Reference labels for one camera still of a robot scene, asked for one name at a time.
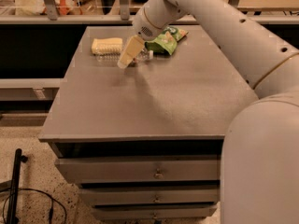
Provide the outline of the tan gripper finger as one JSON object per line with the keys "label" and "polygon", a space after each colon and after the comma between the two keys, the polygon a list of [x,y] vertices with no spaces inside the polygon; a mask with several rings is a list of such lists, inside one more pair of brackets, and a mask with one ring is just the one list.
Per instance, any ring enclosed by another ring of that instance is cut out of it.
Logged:
{"label": "tan gripper finger", "polygon": [[121,52],[117,62],[118,67],[121,69],[126,68],[144,47],[145,41],[139,35],[131,36]]}

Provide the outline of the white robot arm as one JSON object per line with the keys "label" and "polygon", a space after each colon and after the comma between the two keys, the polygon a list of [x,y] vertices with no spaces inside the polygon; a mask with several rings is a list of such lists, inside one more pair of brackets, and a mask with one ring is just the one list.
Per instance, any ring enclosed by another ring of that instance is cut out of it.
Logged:
{"label": "white robot arm", "polygon": [[221,224],[299,224],[297,48],[223,0],[148,0],[121,53],[125,68],[170,23],[195,18],[256,96],[232,120],[221,151]]}

